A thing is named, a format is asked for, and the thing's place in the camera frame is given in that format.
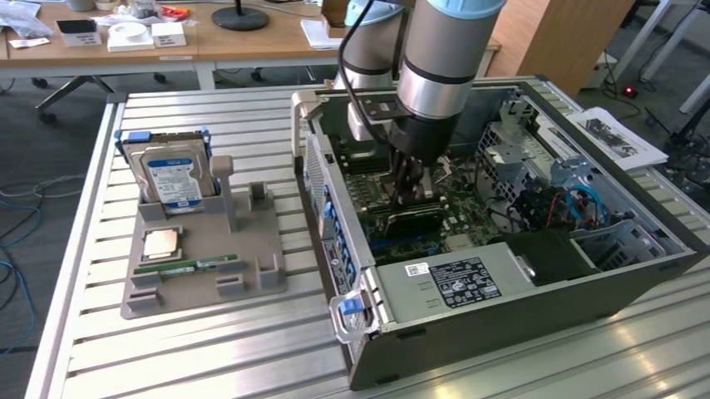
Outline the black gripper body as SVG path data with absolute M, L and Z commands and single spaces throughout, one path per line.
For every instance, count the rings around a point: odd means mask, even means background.
M 458 116 L 428 119 L 405 116 L 393 121 L 390 144 L 405 155 L 434 162 L 445 153 L 457 128 Z

